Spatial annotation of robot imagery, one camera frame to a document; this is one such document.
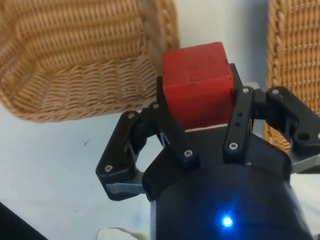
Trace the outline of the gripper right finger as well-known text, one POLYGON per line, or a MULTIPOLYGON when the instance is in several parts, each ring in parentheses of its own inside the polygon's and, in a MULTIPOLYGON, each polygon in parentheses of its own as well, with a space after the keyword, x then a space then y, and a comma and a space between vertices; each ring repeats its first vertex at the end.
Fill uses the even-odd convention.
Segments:
POLYGON ((320 154, 320 118, 283 86, 267 91, 241 83, 235 64, 235 98, 225 135, 223 153, 228 163, 243 163, 254 120, 264 120, 288 142, 293 158, 313 159, 320 154))

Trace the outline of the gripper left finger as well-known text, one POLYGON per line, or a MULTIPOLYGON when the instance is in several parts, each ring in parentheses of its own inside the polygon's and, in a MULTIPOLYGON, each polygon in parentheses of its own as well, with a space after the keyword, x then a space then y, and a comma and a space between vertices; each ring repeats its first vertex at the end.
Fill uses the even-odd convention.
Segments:
POLYGON ((170 113, 163 77, 159 76, 156 79, 156 100, 141 112, 126 111, 120 116, 95 173, 112 201, 140 194, 154 201, 180 176, 199 166, 199 152, 170 113), (163 149, 142 172, 136 163, 152 136, 157 137, 163 149))

